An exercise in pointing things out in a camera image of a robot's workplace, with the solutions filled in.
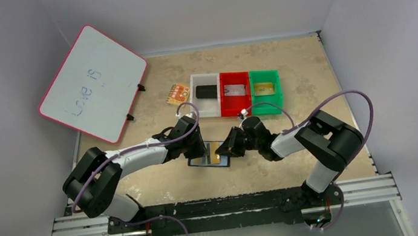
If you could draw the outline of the black leather card holder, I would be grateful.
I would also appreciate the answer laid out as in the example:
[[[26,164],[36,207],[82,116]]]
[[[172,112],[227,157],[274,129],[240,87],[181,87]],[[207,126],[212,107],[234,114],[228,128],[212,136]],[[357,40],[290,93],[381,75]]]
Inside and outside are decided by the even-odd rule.
[[[196,165],[193,167],[217,167],[217,168],[228,168],[230,167],[230,157],[225,155],[216,154],[216,150],[223,144],[220,141],[208,141],[204,143],[206,147],[206,153],[204,157],[206,157],[206,164],[205,165]]]

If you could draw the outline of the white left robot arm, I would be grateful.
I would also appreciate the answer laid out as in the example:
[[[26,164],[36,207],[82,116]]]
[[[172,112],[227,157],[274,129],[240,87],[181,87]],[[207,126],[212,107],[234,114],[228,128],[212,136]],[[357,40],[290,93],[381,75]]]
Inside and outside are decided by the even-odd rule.
[[[62,187],[74,202],[73,211],[82,211],[89,218],[104,214],[121,220],[131,231],[140,230],[145,225],[145,213],[134,198],[117,193],[120,179],[181,155],[187,159],[203,157],[206,147],[197,120],[193,112],[184,115],[175,126],[129,148],[116,151],[88,149]]]

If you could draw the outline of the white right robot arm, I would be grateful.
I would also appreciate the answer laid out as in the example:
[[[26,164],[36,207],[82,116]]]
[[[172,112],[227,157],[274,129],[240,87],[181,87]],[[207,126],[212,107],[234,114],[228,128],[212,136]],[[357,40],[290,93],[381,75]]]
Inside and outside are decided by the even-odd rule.
[[[243,120],[231,128],[216,154],[242,157],[246,151],[257,151],[264,159],[278,162],[289,155],[307,150],[317,160],[302,184],[303,199],[318,206],[327,196],[327,187],[356,157],[363,146],[360,131],[336,117],[318,111],[302,127],[290,133],[271,133],[259,117]]]

